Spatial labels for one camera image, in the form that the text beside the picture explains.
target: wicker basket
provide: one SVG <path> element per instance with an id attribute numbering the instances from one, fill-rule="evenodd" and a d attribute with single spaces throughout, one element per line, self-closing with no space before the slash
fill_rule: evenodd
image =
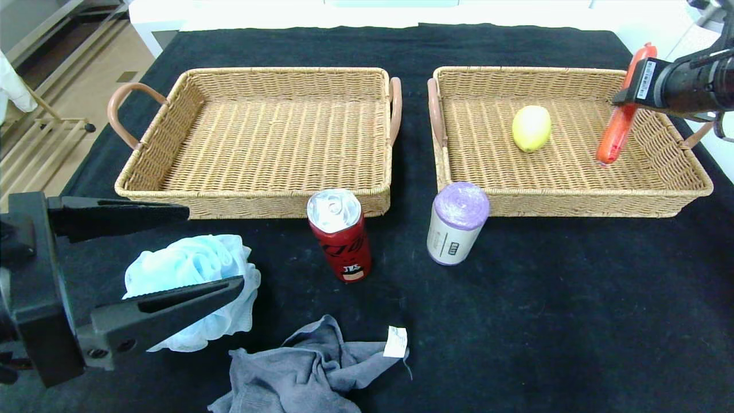
<path id="1" fill-rule="evenodd" d="M 133 89 L 162 105 L 139 143 L 117 119 Z M 194 69 L 168 99 L 123 85 L 108 116 L 133 154 L 115 191 L 192 219 L 303 218 L 316 191 L 342 187 L 381 215 L 401 106 L 400 80 L 379 68 Z"/>
<path id="2" fill-rule="evenodd" d="M 438 68 L 429 80 L 438 189 L 472 182 L 495 216 L 670 217 L 713 184 L 667 116 L 638 111 L 619 159 L 595 154 L 624 71 L 568 68 Z M 548 109 L 550 142 L 527 154 L 512 119 Z"/>

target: soda can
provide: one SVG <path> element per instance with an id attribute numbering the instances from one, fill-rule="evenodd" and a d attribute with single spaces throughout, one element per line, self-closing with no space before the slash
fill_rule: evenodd
<path id="1" fill-rule="evenodd" d="M 469 182 L 443 188 L 433 200 L 426 246 L 434 261 L 456 265 L 466 259 L 484 222 L 490 216 L 490 200 Z"/>
<path id="2" fill-rule="evenodd" d="M 349 283 L 372 269 L 362 205 L 349 190 L 322 190 L 306 205 L 308 224 L 336 278 Z"/>

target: white tag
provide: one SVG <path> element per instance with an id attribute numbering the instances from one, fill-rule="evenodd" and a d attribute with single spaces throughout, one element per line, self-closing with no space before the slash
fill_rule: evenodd
<path id="1" fill-rule="evenodd" d="M 650 83 L 653 81 L 653 72 L 655 71 L 655 62 L 647 62 L 642 72 L 642 82 L 637 90 L 637 99 L 647 99 L 647 91 L 650 89 Z"/>
<path id="2" fill-rule="evenodd" d="M 388 342 L 385 343 L 383 357 L 405 357 L 405 348 L 408 346 L 408 331 L 402 327 L 388 326 Z"/>

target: purple lid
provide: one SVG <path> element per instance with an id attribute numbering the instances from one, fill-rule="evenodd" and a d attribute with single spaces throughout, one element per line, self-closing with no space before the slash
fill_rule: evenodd
<path id="1" fill-rule="evenodd" d="M 464 231 L 484 225 L 490 216 L 487 194 L 469 182 L 455 182 L 443 188 L 433 200 L 433 207 L 443 222 Z"/>

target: purple roll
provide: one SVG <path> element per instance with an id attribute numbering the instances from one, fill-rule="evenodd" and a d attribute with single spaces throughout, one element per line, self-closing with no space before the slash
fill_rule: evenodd
<path id="1" fill-rule="evenodd" d="M 443 188 L 433 201 L 426 241 L 431 258 L 444 265 L 463 261 L 489 216 L 490 201 L 480 187 L 455 182 Z"/>

